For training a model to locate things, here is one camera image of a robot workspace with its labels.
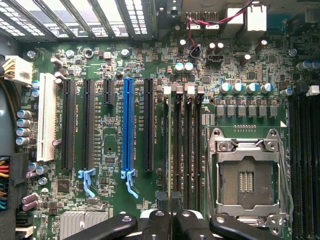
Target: pcie slot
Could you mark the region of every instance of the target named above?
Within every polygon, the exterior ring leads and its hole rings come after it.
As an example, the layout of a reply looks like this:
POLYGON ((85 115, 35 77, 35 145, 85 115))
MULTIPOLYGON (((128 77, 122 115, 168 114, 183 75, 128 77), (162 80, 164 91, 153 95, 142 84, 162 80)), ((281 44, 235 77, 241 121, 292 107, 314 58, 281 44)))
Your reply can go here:
POLYGON ((154 80, 144 79, 144 171, 151 172, 154 169, 154 80))
POLYGON ((83 80, 83 127, 81 169, 92 169, 94 151, 95 82, 83 80))
POLYGON ((63 85, 61 168, 72 170, 75 133, 75 83, 67 79, 63 85))
POLYGON ((103 103, 110 106, 115 104, 115 82, 112 79, 103 80, 103 103))

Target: small chip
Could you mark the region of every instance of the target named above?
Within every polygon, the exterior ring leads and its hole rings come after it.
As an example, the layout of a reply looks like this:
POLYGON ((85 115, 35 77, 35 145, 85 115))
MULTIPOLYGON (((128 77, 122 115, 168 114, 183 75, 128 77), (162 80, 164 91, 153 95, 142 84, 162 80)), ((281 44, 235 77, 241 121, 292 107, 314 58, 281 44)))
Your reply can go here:
POLYGON ((259 117, 266 117, 267 115, 267 106, 259 106, 259 117))
POLYGON ((202 82, 203 82, 204 84, 209 84, 210 81, 211 81, 210 76, 203 76, 203 77, 202 77, 202 82))
POLYGON ((58 193, 69 193, 70 181, 69 180, 58 180, 57 181, 58 193))
POLYGON ((215 115, 217 117, 224 117, 225 116, 225 106, 216 106, 215 107, 215 115))
POLYGON ((195 76, 194 74, 190 74, 190 75, 188 76, 188 81, 189 81, 189 82, 195 82, 195 81, 196 81, 196 76, 195 76))
POLYGON ((249 106, 248 107, 248 116, 249 117, 256 117, 257 116, 257 107, 256 106, 249 106))
POLYGON ((249 80, 256 79, 256 73, 254 71, 248 72, 248 79, 249 80))
POLYGON ((238 106, 238 117, 246 116, 246 106, 238 106))

